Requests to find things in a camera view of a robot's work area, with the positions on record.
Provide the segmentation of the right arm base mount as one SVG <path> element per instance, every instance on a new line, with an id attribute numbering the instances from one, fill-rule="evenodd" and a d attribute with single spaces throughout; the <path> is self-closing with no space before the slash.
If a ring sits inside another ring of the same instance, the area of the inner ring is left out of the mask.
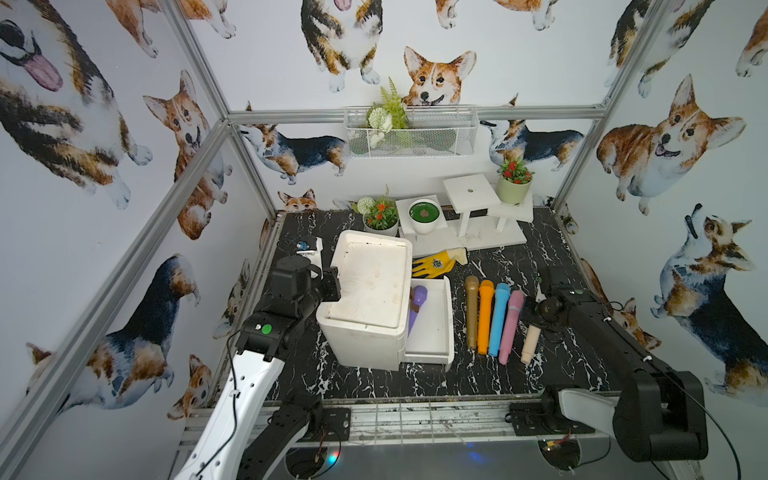
<path id="1" fill-rule="evenodd" d="M 567 419 L 540 403 L 510 403 L 505 414 L 517 436 L 585 435 L 596 430 L 585 424 Z"/>

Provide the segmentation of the blue toy microphone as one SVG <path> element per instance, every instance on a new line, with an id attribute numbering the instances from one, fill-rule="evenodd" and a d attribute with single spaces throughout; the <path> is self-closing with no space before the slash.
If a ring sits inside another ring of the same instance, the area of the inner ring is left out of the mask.
<path id="1" fill-rule="evenodd" d="M 491 325 L 489 333 L 488 354 L 497 357 L 500 352 L 501 338 L 503 334 L 504 321 L 509 298 L 511 296 L 510 285 L 507 283 L 498 283 L 494 292 L 494 303 L 491 316 Z"/>

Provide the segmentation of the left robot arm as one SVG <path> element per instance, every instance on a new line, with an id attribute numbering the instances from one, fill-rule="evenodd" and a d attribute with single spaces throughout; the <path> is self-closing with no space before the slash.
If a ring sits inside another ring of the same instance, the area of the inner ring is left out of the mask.
<path id="1" fill-rule="evenodd" d="M 266 479 L 299 439 L 317 430 L 318 397 L 292 393 L 257 437 L 264 401 L 323 303 L 341 298 L 338 270 L 319 251 L 280 259 L 253 313 L 227 342 L 230 377 L 180 479 Z"/>

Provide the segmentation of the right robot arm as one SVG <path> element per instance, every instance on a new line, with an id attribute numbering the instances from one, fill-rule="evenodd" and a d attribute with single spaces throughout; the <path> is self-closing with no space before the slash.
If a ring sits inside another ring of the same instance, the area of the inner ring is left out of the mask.
<path id="1" fill-rule="evenodd" d="M 616 374 L 619 394 L 604 397 L 575 387 L 545 390 L 557 417 L 611 436 L 635 462 L 702 460 L 709 452 L 703 386 L 649 354 L 588 289 L 572 285 L 561 267 L 539 271 L 543 299 L 534 310 L 537 327 L 570 328 L 585 337 Z"/>

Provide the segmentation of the pink toy microphone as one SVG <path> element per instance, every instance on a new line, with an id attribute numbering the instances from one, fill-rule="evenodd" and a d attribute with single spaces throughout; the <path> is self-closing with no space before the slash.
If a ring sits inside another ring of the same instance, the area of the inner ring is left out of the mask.
<path id="1" fill-rule="evenodd" d="M 525 304 L 525 299 L 526 295 L 522 290 L 513 291 L 508 299 L 498 354 L 498 361 L 501 365 L 506 365 L 508 363 L 512 353 L 514 337 Z"/>

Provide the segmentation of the purple toy microphone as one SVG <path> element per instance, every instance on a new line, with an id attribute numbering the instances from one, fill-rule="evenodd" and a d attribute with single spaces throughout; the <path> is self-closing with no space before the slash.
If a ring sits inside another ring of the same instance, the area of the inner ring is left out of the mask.
<path id="1" fill-rule="evenodd" d="M 408 333 L 411 333 L 421 307 L 426 303 L 428 298 L 428 290 L 423 285 L 417 285 L 410 290 L 410 303 L 409 303 L 409 316 L 408 316 Z"/>

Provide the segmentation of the gold toy microphone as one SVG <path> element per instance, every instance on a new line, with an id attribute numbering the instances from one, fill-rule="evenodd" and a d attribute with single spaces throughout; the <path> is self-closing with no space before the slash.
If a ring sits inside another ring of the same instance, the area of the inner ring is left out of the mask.
<path id="1" fill-rule="evenodd" d="M 465 279 L 467 342 L 471 351 L 477 350 L 479 279 L 470 275 Z"/>

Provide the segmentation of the white cabinet bottom drawer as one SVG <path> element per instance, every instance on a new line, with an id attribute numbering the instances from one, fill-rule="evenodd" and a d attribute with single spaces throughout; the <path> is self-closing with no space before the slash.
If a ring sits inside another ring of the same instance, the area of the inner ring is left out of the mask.
<path id="1" fill-rule="evenodd" d="M 447 372 L 454 360 L 454 325 L 451 286 L 448 278 L 411 280 L 411 288 L 428 290 L 416 323 L 408 333 L 403 363 L 432 365 Z"/>

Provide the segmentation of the orange toy microphone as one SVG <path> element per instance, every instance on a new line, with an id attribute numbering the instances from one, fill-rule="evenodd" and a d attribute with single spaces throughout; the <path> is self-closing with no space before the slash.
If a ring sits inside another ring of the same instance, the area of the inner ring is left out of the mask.
<path id="1" fill-rule="evenodd" d="M 477 330 L 477 352 L 487 355 L 489 351 L 489 339 L 491 328 L 492 303 L 494 297 L 494 283 L 483 280 L 479 286 L 479 316 Z"/>

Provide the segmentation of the white plastic drawer cabinet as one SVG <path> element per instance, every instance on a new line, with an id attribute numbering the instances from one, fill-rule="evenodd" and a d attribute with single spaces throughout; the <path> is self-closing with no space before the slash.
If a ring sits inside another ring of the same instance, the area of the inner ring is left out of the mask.
<path id="1" fill-rule="evenodd" d="M 412 244 L 407 239 L 346 230 L 331 265 L 341 298 L 319 306 L 316 319 L 338 363 L 396 371 L 404 361 Z"/>

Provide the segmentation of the beige toy microphone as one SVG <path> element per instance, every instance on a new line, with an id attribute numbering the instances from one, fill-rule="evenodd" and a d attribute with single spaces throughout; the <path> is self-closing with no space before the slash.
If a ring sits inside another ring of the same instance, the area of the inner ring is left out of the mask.
<path id="1" fill-rule="evenodd" d="M 536 325 L 530 325 L 527 329 L 523 348 L 520 355 L 520 361 L 524 365 L 529 365 L 536 353 L 536 348 L 541 335 L 541 329 Z"/>

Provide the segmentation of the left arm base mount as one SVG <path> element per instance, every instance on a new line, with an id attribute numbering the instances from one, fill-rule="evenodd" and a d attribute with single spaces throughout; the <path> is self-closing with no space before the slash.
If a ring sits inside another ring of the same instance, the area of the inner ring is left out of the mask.
<path id="1" fill-rule="evenodd" d="M 350 408 L 333 407 L 324 409 L 319 419 L 309 427 L 299 443 L 316 443 L 321 440 L 346 442 L 350 437 L 352 425 Z"/>

